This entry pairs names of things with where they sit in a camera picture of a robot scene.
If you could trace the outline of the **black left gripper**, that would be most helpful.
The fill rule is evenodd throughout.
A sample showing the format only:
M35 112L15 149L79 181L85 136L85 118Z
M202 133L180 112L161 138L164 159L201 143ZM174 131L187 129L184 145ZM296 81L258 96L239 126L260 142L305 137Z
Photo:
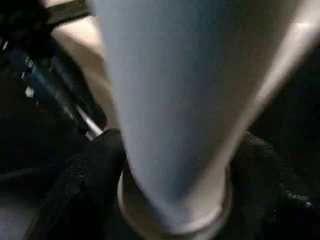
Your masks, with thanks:
M88 0L2 0L0 34L56 27L92 15Z

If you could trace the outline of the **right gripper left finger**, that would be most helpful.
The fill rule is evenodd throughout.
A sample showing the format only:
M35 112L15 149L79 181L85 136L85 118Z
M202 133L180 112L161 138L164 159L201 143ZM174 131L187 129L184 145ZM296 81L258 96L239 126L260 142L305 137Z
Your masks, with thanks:
M23 239L104 240L126 160L119 129L92 140L68 160Z

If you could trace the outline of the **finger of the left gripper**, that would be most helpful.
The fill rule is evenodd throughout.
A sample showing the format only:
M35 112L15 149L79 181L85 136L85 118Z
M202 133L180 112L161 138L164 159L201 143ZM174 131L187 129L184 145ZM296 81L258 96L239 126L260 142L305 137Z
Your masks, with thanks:
M35 60L20 49L10 50L7 56L21 68L28 97L35 96L41 104L48 106L69 130L85 134L90 140L97 137L97 124L72 98L50 62Z
M53 73L70 94L71 99L103 129L108 123L107 117L101 106L96 102L81 68L60 43L52 42L51 50L51 69Z

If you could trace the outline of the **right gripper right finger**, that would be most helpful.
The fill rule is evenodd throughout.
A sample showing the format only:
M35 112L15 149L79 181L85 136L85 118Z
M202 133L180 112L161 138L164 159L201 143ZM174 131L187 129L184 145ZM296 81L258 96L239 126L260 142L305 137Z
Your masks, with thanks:
M320 197L273 146L245 132L231 161L227 240L318 240Z

